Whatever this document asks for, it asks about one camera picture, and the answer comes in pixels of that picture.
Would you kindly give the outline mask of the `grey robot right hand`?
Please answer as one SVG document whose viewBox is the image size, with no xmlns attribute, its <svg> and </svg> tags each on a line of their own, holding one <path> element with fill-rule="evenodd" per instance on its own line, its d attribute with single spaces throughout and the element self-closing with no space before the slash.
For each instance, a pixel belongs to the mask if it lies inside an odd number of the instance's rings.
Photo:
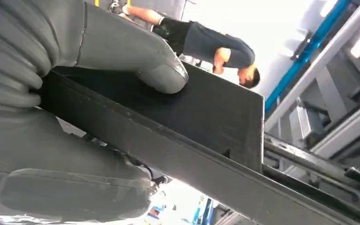
<svg viewBox="0 0 360 225">
<path fill-rule="evenodd" d="M 50 219 L 115 221 L 149 206 L 150 178 L 120 152 L 64 132 L 35 93 L 56 66 L 133 70 L 187 83 L 162 38 L 82 0 L 0 0 L 0 205 Z"/>
</svg>

